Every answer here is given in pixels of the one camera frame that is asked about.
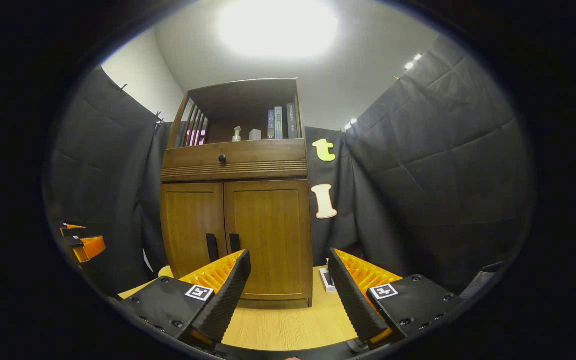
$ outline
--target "ceiling light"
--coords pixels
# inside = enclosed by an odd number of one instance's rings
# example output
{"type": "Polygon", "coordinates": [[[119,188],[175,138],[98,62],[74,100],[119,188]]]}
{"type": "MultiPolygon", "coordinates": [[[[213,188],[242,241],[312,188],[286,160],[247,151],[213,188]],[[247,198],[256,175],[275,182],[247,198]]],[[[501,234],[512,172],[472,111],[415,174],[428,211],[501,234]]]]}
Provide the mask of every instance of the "ceiling light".
{"type": "Polygon", "coordinates": [[[222,41],[260,57],[310,57],[332,43],[338,20],[313,0],[238,0],[219,19],[222,41]]]}

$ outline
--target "wooden table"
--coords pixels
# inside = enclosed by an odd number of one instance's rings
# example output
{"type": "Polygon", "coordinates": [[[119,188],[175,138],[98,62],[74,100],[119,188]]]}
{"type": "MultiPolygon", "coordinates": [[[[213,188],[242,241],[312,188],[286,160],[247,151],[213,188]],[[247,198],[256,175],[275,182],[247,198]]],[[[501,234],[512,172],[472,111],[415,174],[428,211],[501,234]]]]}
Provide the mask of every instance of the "wooden table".
{"type": "MultiPolygon", "coordinates": [[[[312,307],[305,301],[240,300],[223,337],[223,344],[264,351],[312,349],[357,337],[337,292],[326,292],[320,269],[312,269],[312,307]]],[[[159,276],[172,276],[167,266],[159,276]]],[[[122,292],[126,299],[150,284],[122,292]]]]}

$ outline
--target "cabinet drawer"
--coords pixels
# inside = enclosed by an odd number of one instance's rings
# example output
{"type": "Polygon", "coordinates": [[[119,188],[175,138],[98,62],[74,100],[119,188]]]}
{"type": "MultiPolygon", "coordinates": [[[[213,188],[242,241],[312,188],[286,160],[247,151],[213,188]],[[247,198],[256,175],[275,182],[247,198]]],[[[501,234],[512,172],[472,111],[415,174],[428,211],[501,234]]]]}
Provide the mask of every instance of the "cabinet drawer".
{"type": "Polygon", "coordinates": [[[164,153],[161,181],[195,182],[308,176],[305,139],[213,143],[164,153]]]}

